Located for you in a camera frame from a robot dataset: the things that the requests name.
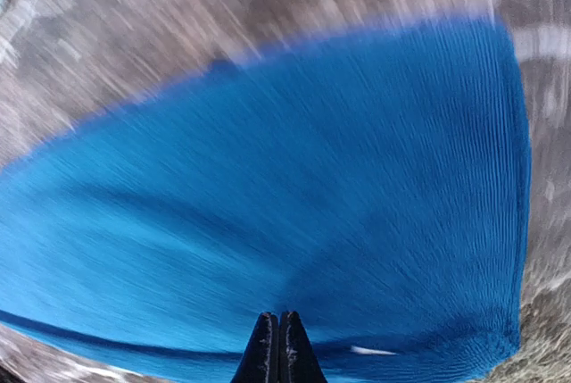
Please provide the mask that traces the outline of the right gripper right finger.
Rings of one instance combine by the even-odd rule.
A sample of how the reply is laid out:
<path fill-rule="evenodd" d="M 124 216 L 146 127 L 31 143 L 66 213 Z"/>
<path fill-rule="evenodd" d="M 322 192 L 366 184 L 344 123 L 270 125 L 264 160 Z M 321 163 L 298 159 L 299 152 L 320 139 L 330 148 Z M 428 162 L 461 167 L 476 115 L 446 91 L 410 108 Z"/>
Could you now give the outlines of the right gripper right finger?
<path fill-rule="evenodd" d="M 283 312 L 280 317 L 279 381 L 327 383 L 298 312 Z"/>

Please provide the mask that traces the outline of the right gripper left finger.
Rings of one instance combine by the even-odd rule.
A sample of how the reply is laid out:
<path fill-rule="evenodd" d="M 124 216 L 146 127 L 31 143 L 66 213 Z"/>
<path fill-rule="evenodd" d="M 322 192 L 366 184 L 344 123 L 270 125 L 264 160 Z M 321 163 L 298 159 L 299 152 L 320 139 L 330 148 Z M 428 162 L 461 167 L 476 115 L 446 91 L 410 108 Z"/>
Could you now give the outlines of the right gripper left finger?
<path fill-rule="evenodd" d="M 277 316 L 259 315 L 232 383 L 278 383 Z"/>

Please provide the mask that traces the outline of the blue towel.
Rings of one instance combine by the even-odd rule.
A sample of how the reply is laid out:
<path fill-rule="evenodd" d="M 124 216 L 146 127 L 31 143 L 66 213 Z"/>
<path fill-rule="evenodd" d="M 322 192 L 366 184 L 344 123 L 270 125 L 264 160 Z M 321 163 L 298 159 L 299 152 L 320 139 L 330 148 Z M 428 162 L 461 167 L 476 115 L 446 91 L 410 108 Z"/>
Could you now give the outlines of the blue towel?
<path fill-rule="evenodd" d="M 298 312 L 327 382 L 464 382 L 520 347 L 531 176 L 505 27 L 357 29 L 222 63 L 1 175 L 1 322 L 229 382 Z"/>

